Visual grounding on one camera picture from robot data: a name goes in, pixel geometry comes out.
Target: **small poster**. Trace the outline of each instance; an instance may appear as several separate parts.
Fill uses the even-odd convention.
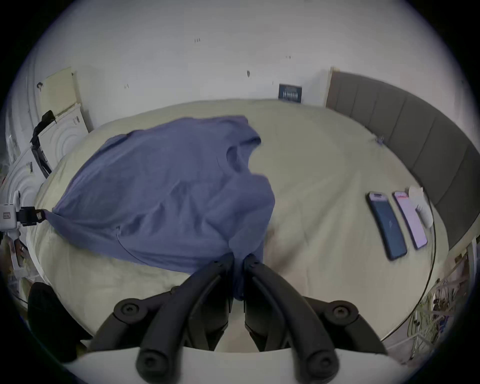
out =
[[[278,86],[278,98],[293,101],[294,103],[301,103],[301,87],[280,84]]]

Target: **cable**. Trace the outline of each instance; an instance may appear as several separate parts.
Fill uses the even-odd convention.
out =
[[[423,189],[425,195],[427,196],[427,199],[428,199],[428,205],[430,207],[430,211],[432,213],[432,217],[433,217],[433,210],[432,210],[432,203],[430,201],[430,197],[428,196],[427,192],[425,191],[425,189]],[[427,279],[427,284],[425,284],[425,288],[423,289],[423,292],[422,294],[420,295],[420,299],[419,301],[417,302],[417,304],[415,304],[415,307],[413,307],[413,310],[412,312],[410,312],[410,314],[405,318],[404,321],[402,321],[399,325],[397,325],[393,331],[390,331],[387,336],[385,336],[382,341],[385,341],[389,336],[391,336],[394,332],[396,332],[403,324],[405,324],[405,322],[413,315],[413,313],[415,313],[415,310],[417,309],[418,305],[421,303],[421,301],[423,300],[423,295],[425,295],[425,292],[427,291],[427,288],[428,288],[428,284],[430,283],[430,278],[432,277],[432,272],[433,272],[433,267],[435,265],[435,256],[437,254],[437,234],[435,232],[435,220],[433,220],[433,257],[432,257],[432,266],[430,267],[430,272],[428,273],[428,279]]]
[[[15,294],[12,292],[12,290],[11,290],[11,289],[10,289],[10,294],[11,294],[13,297],[17,298],[18,300],[20,300],[20,301],[23,301],[23,302],[24,302],[26,305],[28,305],[28,302],[27,302],[27,301],[25,301],[25,300],[23,300],[23,299],[19,298],[17,295],[15,295]]]

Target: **black smartphone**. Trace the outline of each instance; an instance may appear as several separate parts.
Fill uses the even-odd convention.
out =
[[[383,193],[369,192],[367,201],[382,235],[388,259],[395,260],[405,256],[407,246],[388,197]]]

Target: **white camera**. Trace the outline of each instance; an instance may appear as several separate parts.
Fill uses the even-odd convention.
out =
[[[17,228],[17,210],[13,204],[0,204],[0,231]]]

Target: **black cloth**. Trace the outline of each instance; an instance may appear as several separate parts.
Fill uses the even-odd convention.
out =
[[[60,362],[77,358],[76,345],[92,337],[70,316],[51,286],[36,282],[28,295],[28,324],[34,336]]]

